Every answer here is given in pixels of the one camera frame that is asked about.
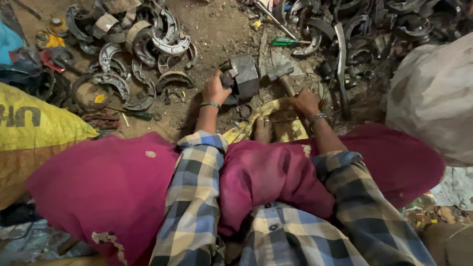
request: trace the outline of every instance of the pink fabric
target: pink fabric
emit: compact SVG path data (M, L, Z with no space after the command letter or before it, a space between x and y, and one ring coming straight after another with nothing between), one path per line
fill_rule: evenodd
M379 189L396 208L411 203L443 176L445 164L435 150L381 124L364 124L339 138L348 150L363 156ZM315 177L302 144L311 146L310 157L319 154L314 139L229 146L220 170L220 233L233 235L253 207L276 199L323 219L332 214L335 199Z
M54 156L26 186L53 227L91 244L109 265L121 265L112 244L91 238L93 232L114 234L132 265L154 243L178 157L156 132L127 140L109 136Z
M434 150L380 124L363 125L340 138L363 155L380 190L397 208L435 186L445 169ZM229 146L221 169L219 233L232 235L253 206L275 200L321 218L332 214L334 198L316 179L301 144L312 146L310 156L318 154L313 140ZM92 232L109 232L124 246L128 265L139 264L139 257L141 262L149 259L178 156L157 133L128 140L106 137L56 155L29 178L27 188L52 226L93 245L110 265L119 265L112 244L91 239Z

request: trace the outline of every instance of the right hand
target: right hand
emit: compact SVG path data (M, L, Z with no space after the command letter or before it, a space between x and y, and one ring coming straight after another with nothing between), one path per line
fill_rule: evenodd
M295 97L289 97L289 102L306 118L310 118L320 113L318 106L319 99L307 88L303 88Z
M207 85L205 85L205 89L202 91L204 101L211 101L222 105L227 97L232 93L231 89L224 89L222 87L220 74L222 74L222 71L217 70L213 77L207 80Z

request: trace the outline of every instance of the toe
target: toe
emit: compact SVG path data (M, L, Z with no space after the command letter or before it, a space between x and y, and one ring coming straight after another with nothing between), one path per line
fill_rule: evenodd
M256 119L256 130L262 130L264 128L264 118L259 116Z

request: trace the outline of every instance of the left hand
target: left hand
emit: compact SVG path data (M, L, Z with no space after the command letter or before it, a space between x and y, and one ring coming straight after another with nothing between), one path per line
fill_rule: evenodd
M222 105L227 97L232 93L232 89L224 89L220 81L222 71L217 70L213 77L207 80L205 89L202 91L204 101L211 101Z

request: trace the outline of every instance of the bracelet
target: bracelet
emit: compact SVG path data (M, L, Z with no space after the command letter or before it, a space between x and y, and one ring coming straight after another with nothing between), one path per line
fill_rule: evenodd
M216 102L203 101L202 104L201 104L201 107L202 107L202 106L206 106L206 105L215 106L215 107L218 108L219 111L220 111L220 104L218 104L218 103L216 103Z
M314 123L319 119L319 118L327 118L327 116L323 113L316 114L315 116L309 118L309 129L310 133L314 135Z

